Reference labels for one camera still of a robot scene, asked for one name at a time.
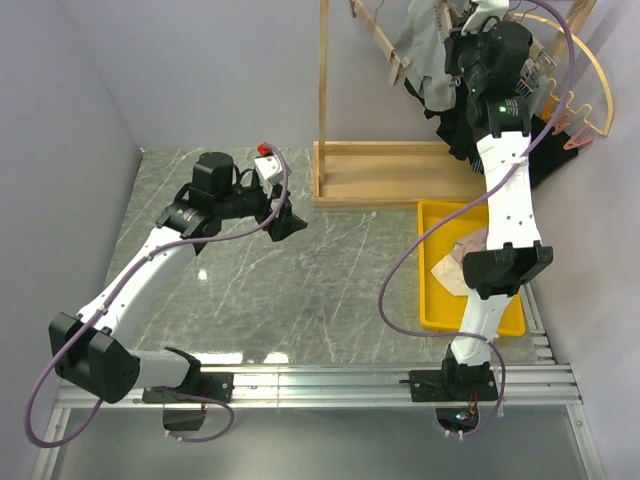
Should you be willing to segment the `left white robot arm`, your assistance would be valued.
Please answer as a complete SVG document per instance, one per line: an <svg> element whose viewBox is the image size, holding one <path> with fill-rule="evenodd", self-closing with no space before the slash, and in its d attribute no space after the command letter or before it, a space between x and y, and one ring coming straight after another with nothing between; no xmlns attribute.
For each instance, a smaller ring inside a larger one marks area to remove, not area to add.
<svg viewBox="0 0 640 480"><path fill-rule="evenodd" d="M176 348L136 351L126 344L150 304L205 248L240 238L222 234L226 220L253 218L274 242L306 228L289 199L290 169L269 143L241 170L223 152L205 152L192 177L157 218L127 266L78 313L49 325L53 369L98 399L114 404L138 388L166 390L178 401L201 395L204 376L193 355Z"/></svg>

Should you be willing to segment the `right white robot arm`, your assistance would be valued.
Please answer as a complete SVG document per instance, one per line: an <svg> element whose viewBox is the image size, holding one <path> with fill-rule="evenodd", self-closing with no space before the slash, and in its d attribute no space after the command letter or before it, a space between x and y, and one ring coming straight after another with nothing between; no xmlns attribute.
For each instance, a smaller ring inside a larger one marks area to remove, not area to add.
<svg viewBox="0 0 640 480"><path fill-rule="evenodd" d="M533 39L522 25L491 16L474 33L461 28L445 41L447 73L468 91L466 116L488 194L486 248L462 260L470 289L458 335L441 374L442 391L460 400L487 375L491 341L520 288L549 266L532 204L527 149L533 133L526 99L516 86Z"/></svg>

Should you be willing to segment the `grey underwear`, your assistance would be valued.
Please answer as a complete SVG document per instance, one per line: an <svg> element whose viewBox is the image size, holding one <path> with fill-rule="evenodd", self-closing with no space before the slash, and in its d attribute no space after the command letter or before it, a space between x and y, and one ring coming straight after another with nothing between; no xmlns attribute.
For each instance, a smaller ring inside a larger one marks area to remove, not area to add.
<svg viewBox="0 0 640 480"><path fill-rule="evenodd" d="M431 112L451 110L455 80L445 72L446 49L441 1L411 1L396 52L408 60L405 86Z"/></svg>

